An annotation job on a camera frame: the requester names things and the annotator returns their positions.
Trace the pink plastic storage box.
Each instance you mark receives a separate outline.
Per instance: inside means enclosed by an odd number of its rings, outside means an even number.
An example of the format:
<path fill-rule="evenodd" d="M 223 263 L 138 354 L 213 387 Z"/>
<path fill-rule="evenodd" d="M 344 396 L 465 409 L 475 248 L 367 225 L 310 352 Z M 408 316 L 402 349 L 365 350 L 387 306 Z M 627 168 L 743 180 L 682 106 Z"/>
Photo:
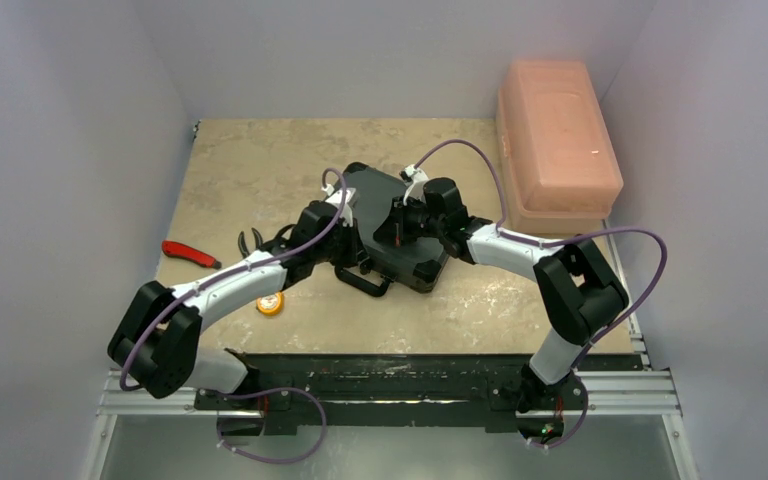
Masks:
<path fill-rule="evenodd" d="M 576 234 L 609 217 L 624 181 L 584 63 L 514 61 L 496 130 L 510 229 Z"/>

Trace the orange tape measure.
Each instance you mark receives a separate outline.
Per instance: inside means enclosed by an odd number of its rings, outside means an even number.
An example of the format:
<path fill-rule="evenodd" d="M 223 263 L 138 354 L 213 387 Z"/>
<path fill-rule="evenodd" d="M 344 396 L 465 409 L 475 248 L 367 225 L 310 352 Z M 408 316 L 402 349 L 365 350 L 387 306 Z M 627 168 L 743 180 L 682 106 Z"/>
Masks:
<path fill-rule="evenodd" d="M 255 302 L 255 307 L 259 313 L 265 316 L 275 316 L 283 311 L 285 304 L 282 292 L 276 292 L 272 295 L 260 297 Z"/>

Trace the black poker set case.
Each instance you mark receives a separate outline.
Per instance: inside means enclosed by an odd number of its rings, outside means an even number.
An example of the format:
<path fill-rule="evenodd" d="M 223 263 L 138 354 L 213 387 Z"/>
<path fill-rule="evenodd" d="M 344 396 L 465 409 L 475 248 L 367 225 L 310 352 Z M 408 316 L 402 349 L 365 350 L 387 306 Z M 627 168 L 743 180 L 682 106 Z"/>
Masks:
<path fill-rule="evenodd" d="M 373 238 L 375 230 L 390 212 L 392 200 L 405 193 L 402 181 L 361 162 L 343 170 L 347 186 L 355 190 L 352 211 L 368 262 L 359 269 L 382 277 L 374 284 L 344 268 L 334 269 L 338 280 L 372 296 L 381 297 L 396 282 L 418 293 L 429 293 L 436 286 L 449 256 L 433 238 L 420 238 L 396 247 Z"/>

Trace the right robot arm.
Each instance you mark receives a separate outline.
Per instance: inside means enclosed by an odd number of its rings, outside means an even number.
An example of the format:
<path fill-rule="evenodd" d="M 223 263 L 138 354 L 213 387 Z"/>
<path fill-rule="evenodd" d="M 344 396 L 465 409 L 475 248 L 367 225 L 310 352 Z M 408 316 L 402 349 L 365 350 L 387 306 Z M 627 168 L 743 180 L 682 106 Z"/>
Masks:
<path fill-rule="evenodd" d="M 428 181 L 419 198 L 394 198 L 373 236 L 394 247 L 433 238 L 452 258 L 536 283 L 551 328 L 522 368 L 520 412 L 556 399 L 585 346 L 629 305 L 626 289 L 592 240 L 552 246 L 536 237 L 509 235 L 470 214 L 449 178 Z"/>

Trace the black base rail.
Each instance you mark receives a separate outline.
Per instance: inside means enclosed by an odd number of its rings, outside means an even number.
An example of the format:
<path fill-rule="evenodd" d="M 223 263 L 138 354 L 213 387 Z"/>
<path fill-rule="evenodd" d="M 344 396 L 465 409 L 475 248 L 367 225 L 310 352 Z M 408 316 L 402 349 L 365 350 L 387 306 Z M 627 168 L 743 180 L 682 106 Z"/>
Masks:
<path fill-rule="evenodd" d="M 581 415 L 675 414 L 669 373 L 632 354 L 587 357 L 575 378 L 534 408 L 517 409 L 523 355 L 256 354 L 263 399 L 227 400 L 184 387 L 156 399 L 124 392 L 112 372 L 102 415 L 215 419 L 228 436 L 292 435 L 303 426 L 469 427 L 554 440 Z"/>

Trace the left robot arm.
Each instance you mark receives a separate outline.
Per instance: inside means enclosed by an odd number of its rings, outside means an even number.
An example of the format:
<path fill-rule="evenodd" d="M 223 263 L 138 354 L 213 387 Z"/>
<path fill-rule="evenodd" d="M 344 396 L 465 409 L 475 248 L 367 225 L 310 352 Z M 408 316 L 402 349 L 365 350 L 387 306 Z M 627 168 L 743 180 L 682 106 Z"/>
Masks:
<path fill-rule="evenodd" d="M 142 285 L 107 346 L 123 377 L 155 398 L 192 387 L 219 393 L 235 409 L 252 405 L 258 395 L 253 368 L 238 353 L 201 346 L 200 337 L 227 315 L 307 279 L 319 264 L 351 267 L 361 261 L 351 211 L 356 191 L 327 192 L 326 200 L 302 210 L 289 238 L 269 240 L 243 260 L 189 283 Z"/>

